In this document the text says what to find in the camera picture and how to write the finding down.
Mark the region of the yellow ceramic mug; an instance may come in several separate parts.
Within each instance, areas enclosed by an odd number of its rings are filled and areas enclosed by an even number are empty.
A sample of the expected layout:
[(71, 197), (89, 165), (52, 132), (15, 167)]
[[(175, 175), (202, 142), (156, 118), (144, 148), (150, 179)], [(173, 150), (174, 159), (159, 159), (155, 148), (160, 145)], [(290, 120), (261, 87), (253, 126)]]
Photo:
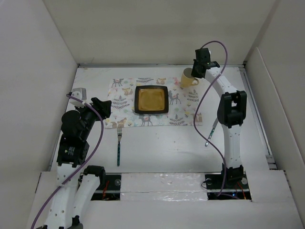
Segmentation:
[(192, 76), (192, 68), (185, 68), (181, 76), (180, 86), (186, 88), (198, 84), (199, 80)]

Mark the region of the fork with teal handle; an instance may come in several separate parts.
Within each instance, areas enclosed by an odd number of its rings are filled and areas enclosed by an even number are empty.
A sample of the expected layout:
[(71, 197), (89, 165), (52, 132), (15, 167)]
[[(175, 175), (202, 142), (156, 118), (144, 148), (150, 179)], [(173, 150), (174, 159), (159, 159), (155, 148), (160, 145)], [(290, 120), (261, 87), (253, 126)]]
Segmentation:
[(117, 166), (120, 166), (120, 157), (121, 157), (121, 138), (122, 138), (122, 127), (117, 128), (117, 137), (118, 137), (118, 145), (117, 145)]

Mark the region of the animal print cloth placemat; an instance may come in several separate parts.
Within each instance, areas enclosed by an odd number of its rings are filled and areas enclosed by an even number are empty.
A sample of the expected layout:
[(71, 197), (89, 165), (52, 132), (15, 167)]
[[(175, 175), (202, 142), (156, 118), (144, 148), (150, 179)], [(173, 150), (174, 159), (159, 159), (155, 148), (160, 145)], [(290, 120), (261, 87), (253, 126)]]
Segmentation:
[[(166, 86), (169, 95), (169, 112), (166, 114), (135, 113), (135, 89), (137, 86)], [(108, 99), (112, 102), (111, 116), (105, 127), (166, 126), (202, 124), (202, 115), (195, 111), (199, 96), (194, 87), (181, 88), (177, 77), (113, 79), (109, 85)]]

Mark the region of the square black yellow plate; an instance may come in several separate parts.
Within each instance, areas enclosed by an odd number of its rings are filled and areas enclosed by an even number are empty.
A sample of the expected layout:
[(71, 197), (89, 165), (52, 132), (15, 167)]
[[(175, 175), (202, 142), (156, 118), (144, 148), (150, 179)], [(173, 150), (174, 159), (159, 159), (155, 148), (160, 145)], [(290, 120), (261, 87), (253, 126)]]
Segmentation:
[(136, 86), (134, 112), (144, 115), (159, 115), (169, 112), (169, 95), (166, 86)]

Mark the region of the knife with blue handle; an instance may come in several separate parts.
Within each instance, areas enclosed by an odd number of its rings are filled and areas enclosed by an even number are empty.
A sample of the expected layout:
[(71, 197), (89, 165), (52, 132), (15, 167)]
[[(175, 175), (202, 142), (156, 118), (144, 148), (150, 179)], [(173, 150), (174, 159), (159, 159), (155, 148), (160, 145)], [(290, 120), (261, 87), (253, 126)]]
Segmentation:
[(205, 147), (208, 147), (209, 141), (211, 140), (211, 138), (212, 138), (212, 136), (214, 134), (214, 131), (215, 131), (216, 127), (217, 127), (217, 124), (218, 124), (218, 119), (216, 118), (214, 123), (213, 123), (213, 126), (212, 126), (212, 129), (210, 131), (210, 134), (209, 134), (209, 136), (207, 138), (207, 141), (205, 142)]

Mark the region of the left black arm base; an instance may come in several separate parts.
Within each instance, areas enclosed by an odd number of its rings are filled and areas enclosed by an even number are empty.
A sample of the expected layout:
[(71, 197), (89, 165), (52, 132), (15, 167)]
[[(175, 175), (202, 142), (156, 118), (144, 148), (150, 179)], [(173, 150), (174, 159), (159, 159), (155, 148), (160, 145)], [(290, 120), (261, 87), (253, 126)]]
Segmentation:
[(94, 192), (92, 201), (118, 201), (121, 199), (122, 175), (107, 173), (103, 184)]

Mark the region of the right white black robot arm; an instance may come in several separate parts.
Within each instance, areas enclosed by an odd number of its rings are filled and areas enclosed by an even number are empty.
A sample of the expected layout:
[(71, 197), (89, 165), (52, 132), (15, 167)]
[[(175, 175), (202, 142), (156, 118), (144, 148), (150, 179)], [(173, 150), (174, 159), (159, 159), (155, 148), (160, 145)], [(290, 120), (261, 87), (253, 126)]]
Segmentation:
[(204, 78), (216, 90), (220, 97), (217, 110), (217, 120), (224, 132), (224, 159), (221, 184), (231, 188), (242, 179), (244, 168), (240, 157), (240, 132), (246, 117), (247, 94), (238, 91), (228, 79), (222, 75), (220, 65), (212, 62), (208, 48), (195, 51), (192, 76)]

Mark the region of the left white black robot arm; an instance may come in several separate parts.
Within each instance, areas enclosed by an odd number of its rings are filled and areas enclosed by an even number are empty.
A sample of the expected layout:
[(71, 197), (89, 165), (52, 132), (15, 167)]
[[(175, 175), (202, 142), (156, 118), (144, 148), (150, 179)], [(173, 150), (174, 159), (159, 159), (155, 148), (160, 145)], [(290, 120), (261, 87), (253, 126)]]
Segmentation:
[(87, 138), (96, 122), (103, 124), (111, 115), (111, 101), (100, 101), (94, 97), (91, 103), (67, 96), (76, 102), (74, 110), (67, 111), (61, 118), (62, 136), (57, 156), (57, 187), (37, 213), (31, 228), (47, 206), (48, 216), (43, 229), (82, 229), (82, 218), (96, 191), (106, 185), (105, 169), (89, 166), (94, 155), (89, 154)]

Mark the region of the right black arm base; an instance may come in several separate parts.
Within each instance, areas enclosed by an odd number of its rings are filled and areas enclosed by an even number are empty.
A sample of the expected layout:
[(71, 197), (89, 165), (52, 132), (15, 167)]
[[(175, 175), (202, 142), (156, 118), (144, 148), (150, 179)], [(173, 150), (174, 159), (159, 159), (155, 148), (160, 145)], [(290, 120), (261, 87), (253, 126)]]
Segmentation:
[(221, 173), (204, 175), (201, 187), (207, 191), (208, 200), (251, 200), (248, 179), (243, 166), (223, 167)]

